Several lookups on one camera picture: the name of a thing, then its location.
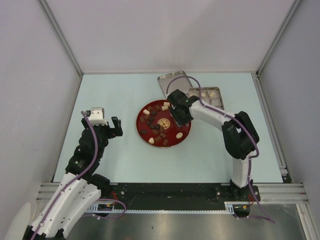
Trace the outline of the metal tin box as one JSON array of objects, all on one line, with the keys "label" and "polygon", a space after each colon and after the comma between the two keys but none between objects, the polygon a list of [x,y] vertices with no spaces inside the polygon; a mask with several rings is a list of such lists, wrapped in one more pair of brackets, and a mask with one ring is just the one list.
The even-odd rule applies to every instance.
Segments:
[{"label": "metal tin box", "polygon": [[[221,95],[221,91],[218,87],[202,87],[201,88],[201,97],[202,101],[205,102],[208,105],[212,105],[216,108],[219,108],[221,110],[224,110],[224,103],[223,103],[223,98]],[[216,98],[210,97],[210,93],[214,91],[216,92]],[[186,94],[188,97],[196,96],[199,97],[199,88],[198,87],[193,87],[190,88],[188,93]]]}]

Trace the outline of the red round plate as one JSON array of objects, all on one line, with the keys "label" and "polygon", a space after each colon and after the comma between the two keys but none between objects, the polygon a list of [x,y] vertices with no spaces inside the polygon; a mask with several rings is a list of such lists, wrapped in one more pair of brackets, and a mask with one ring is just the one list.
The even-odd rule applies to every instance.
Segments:
[{"label": "red round plate", "polygon": [[[152,146],[168,148],[176,146],[184,141],[190,133],[191,123],[178,126],[170,113],[171,103],[168,110],[162,111],[166,99],[159,99],[146,104],[138,112],[136,118],[136,129],[139,136],[149,144],[148,140],[154,138]],[[182,138],[177,139],[177,133],[183,133]]]}]

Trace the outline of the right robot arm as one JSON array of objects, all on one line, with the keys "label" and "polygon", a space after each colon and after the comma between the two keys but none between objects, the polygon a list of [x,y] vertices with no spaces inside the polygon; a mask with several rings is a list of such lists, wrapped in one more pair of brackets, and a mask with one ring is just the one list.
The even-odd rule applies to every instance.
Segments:
[{"label": "right robot arm", "polygon": [[228,113],[206,104],[198,96],[187,97],[178,89],[166,97],[178,126],[201,120],[222,132],[225,149],[232,157],[232,177],[224,194],[236,201],[247,199],[253,189],[251,160],[259,156],[257,143],[260,141],[249,115],[244,111]]}]

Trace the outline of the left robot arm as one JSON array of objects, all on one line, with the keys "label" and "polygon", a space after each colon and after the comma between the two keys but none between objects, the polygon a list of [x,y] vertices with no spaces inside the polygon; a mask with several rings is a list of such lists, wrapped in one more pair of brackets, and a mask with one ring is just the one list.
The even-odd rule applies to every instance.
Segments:
[{"label": "left robot arm", "polygon": [[110,180],[95,171],[109,140],[123,135],[121,120],[113,116],[110,127],[103,113],[82,115],[84,129],[65,174],[43,211],[26,228],[24,240],[65,240],[94,202],[110,196]]}]

